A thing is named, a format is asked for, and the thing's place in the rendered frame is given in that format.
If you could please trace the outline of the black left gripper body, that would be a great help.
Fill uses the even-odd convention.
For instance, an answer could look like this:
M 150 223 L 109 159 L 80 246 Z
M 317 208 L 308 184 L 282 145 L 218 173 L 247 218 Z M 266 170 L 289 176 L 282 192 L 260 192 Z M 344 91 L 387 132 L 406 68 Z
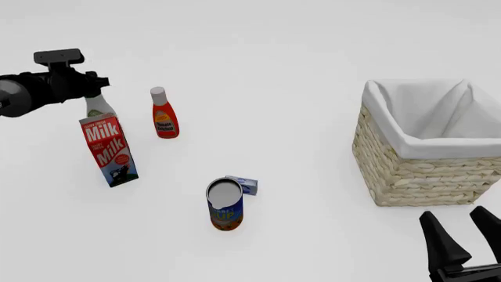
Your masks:
M 95 71 L 85 72 L 85 78 L 87 79 L 85 98 L 96 98 L 102 94 L 103 88 L 110 86 L 109 78 L 98 77 Z

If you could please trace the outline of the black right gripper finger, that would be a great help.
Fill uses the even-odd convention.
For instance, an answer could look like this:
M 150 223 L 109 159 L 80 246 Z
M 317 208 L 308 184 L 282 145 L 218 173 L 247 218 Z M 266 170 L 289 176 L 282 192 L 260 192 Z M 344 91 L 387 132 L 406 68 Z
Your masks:
M 454 241 L 430 211 L 425 211 L 419 220 L 427 245 L 429 273 L 461 271 L 472 255 Z
M 501 263 L 501 219 L 483 206 L 474 208 L 470 217 L 488 242 L 496 261 Z

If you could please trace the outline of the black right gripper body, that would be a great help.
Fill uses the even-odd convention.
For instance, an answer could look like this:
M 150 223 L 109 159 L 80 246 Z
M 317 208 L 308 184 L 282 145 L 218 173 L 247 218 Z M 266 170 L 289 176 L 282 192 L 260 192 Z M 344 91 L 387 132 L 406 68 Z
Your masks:
M 470 267 L 428 263 L 428 270 L 432 282 L 501 282 L 501 263 Z

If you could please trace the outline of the white salad dressing bottle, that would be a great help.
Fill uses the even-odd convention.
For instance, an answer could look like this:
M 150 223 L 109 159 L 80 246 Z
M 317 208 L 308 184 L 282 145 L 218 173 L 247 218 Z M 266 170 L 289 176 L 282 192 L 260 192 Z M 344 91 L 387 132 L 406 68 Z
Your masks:
M 98 95 L 93 98 L 85 97 L 85 102 L 86 102 L 86 116 L 88 118 L 95 117 L 100 114 L 108 114 L 108 113 L 116 114 L 114 109 L 111 107 L 111 105 L 108 104 L 103 95 Z

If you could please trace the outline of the woven wicker basket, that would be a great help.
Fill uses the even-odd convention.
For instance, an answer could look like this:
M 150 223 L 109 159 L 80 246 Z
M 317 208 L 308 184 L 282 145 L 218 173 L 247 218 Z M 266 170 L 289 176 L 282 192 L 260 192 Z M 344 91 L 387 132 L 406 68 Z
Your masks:
M 362 101 L 352 152 L 378 206 L 472 204 L 501 180 L 501 157 L 399 157 L 377 133 L 373 117 Z

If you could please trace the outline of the white cloth basket liner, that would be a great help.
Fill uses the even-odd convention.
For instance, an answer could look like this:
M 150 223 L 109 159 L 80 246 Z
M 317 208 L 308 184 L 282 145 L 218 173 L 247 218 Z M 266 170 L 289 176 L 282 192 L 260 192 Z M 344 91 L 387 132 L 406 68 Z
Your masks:
M 370 80 L 362 103 L 403 159 L 501 157 L 501 100 L 467 79 Z

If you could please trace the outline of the red milk carton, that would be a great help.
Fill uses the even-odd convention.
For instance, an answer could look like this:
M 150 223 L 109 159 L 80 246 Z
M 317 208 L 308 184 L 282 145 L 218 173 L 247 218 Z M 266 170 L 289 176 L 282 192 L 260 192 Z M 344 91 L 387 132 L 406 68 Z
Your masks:
M 79 121 L 85 141 L 109 187 L 139 177 L 121 125 L 113 113 Z

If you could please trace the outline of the red tomato ketchup bottle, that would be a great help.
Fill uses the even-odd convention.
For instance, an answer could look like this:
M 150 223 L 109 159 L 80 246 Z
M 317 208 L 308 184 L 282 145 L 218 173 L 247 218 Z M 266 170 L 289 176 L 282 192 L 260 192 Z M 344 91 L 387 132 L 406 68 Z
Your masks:
M 166 92 L 163 87 L 156 86 L 150 90 L 153 101 L 153 123 L 159 138 L 173 139 L 179 135 L 178 119 L 168 102 Z

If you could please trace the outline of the blue soup can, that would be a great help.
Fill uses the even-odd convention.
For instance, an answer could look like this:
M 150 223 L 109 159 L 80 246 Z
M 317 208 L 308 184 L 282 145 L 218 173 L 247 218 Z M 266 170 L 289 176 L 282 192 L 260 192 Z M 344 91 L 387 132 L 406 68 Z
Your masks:
M 206 189 L 212 225 L 221 231 L 236 229 L 243 221 L 243 189 L 234 179 L 219 178 Z

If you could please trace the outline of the small blue and white box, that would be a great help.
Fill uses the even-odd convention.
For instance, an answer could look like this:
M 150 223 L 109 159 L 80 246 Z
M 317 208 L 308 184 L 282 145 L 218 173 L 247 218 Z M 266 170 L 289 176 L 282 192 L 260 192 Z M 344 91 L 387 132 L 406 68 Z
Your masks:
M 256 196 L 258 193 L 258 181 L 253 179 L 240 178 L 232 175 L 227 175 L 226 178 L 236 180 L 242 187 L 244 194 Z

